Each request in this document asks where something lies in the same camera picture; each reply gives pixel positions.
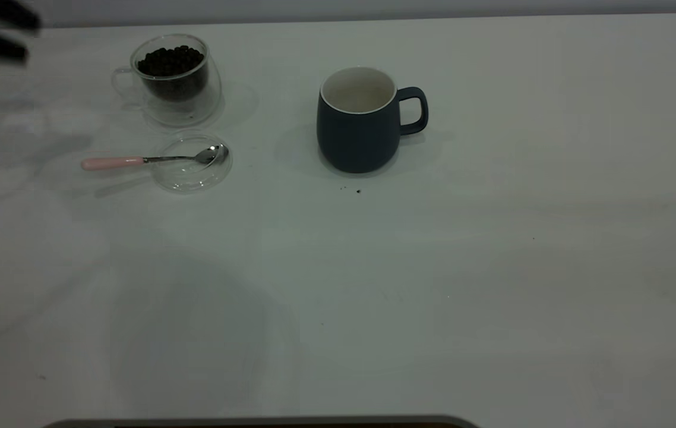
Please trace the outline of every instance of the dark blue mug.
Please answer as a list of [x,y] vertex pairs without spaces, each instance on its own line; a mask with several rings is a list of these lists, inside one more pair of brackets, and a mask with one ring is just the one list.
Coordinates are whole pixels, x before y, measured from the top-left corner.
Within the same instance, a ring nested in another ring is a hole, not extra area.
[[[402,125],[399,101],[420,100],[422,114]],[[399,148],[400,136],[428,125],[428,101],[419,87],[397,89],[393,79],[370,67],[336,71],[320,88],[317,141],[328,162],[341,171],[374,171]]]

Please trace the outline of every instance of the wall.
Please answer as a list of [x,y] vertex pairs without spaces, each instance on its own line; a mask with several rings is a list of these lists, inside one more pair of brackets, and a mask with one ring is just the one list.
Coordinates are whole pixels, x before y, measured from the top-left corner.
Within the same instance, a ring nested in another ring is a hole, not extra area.
[[676,11],[676,0],[26,0],[48,27]]

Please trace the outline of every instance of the pink spoon handle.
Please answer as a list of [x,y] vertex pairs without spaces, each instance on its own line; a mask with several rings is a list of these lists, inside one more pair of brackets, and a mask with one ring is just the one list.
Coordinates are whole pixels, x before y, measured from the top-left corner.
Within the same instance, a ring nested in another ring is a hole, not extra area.
[[145,160],[139,156],[125,158],[89,158],[82,160],[82,169],[85,171],[98,171],[101,169],[121,168],[131,165],[142,165]]

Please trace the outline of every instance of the coffee bean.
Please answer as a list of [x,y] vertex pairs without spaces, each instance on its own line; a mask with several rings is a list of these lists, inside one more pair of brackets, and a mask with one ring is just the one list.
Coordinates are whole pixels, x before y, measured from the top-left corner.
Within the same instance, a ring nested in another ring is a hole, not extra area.
[[[149,52],[144,59],[139,60],[137,70],[149,76],[170,77],[193,70],[203,62],[203,59],[201,52],[186,45],[174,49],[161,48]],[[162,100],[185,101],[203,91],[207,84],[208,73],[207,67],[203,66],[181,78],[170,80],[145,78],[143,82],[156,97]]]

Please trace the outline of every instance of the mug handle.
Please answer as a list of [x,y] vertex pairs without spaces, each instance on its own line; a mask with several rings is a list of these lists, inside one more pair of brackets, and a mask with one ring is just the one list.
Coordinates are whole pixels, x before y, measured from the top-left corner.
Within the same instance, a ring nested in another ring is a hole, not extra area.
[[401,135],[408,136],[409,134],[418,133],[425,129],[428,125],[428,99],[425,98],[425,93],[419,87],[405,87],[399,90],[399,101],[409,100],[409,98],[417,98],[420,100],[420,119],[414,124],[401,125]]
[[119,67],[110,74],[110,85],[113,89],[126,101],[128,108],[140,108],[140,103],[135,97],[134,87],[124,87],[119,84],[119,76],[124,74],[132,74],[132,68]]

